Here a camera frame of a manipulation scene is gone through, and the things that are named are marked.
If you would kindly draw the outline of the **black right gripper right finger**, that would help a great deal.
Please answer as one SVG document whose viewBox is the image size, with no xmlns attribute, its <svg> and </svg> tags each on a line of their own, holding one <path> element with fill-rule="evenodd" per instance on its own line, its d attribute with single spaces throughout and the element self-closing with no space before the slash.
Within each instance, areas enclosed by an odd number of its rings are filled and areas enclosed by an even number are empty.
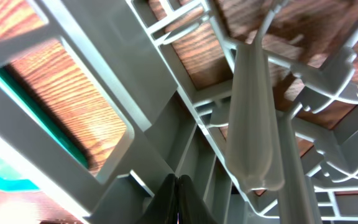
<svg viewBox="0 0 358 224">
<path fill-rule="evenodd" d="M 178 179 L 177 200 L 179 223 L 217 224 L 188 175 L 182 175 Z"/>
</svg>

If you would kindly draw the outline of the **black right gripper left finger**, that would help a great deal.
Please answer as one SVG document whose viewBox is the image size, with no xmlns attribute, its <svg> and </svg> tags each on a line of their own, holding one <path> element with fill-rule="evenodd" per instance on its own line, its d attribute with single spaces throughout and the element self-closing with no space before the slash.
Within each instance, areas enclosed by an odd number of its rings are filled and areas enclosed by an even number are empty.
<svg viewBox="0 0 358 224">
<path fill-rule="evenodd" d="M 166 176 L 145 213 L 136 221 L 136 224 L 177 223 L 176 183 L 175 174 Z"/>
</svg>

